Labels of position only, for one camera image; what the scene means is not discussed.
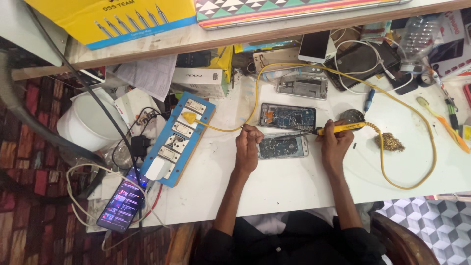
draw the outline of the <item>person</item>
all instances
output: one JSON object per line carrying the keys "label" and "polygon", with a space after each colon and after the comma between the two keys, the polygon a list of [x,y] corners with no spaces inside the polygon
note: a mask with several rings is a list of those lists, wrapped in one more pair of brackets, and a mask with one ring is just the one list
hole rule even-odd
{"label": "person", "polygon": [[289,212],[281,218],[280,234],[265,234],[241,217],[236,218],[242,190],[258,163],[256,144],[264,135],[247,124],[235,144],[235,168],[219,207],[213,228],[196,249],[197,265],[384,265],[386,248],[362,225],[343,174],[343,159],[354,135],[352,131],[334,134],[335,125],[327,121],[322,142],[322,165],[329,178],[338,216],[333,227],[306,211]]}

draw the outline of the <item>power adapter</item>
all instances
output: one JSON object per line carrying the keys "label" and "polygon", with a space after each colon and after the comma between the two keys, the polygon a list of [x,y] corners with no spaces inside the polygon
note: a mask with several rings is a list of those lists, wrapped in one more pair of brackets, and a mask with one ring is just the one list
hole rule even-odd
{"label": "power adapter", "polygon": [[133,157],[143,158],[147,156],[147,148],[151,146],[150,141],[145,135],[134,136],[131,138],[131,155]]}

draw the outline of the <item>patterned laptop skin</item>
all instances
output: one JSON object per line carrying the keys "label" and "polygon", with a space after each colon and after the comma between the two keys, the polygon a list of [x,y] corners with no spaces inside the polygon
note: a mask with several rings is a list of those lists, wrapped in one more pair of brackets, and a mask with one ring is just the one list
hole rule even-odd
{"label": "patterned laptop skin", "polygon": [[364,6],[394,0],[195,0],[202,27]]}

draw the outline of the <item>person's right hand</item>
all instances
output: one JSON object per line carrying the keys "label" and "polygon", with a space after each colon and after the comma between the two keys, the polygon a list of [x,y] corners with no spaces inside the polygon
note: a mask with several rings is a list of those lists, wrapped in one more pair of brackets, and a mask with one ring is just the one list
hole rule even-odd
{"label": "person's right hand", "polygon": [[318,136],[316,141],[322,142],[322,165],[329,176],[343,175],[343,159],[355,136],[351,130],[334,134],[336,125],[346,124],[343,120],[325,124],[324,136]]}

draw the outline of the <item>red cable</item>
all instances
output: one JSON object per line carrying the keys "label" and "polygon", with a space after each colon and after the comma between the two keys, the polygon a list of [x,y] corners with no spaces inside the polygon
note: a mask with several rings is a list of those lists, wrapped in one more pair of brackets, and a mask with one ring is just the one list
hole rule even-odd
{"label": "red cable", "polygon": [[[154,209],[154,207],[157,205],[157,202],[159,201],[159,198],[160,198],[160,193],[162,192],[162,186],[163,184],[161,183],[160,184],[160,189],[159,189],[159,193],[157,194],[157,198],[155,198],[155,201],[154,201],[154,205],[152,205],[152,209]],[[146,214],[146,217],[149,216],[149,214],[151,214],[151,210],[149,210]]]}

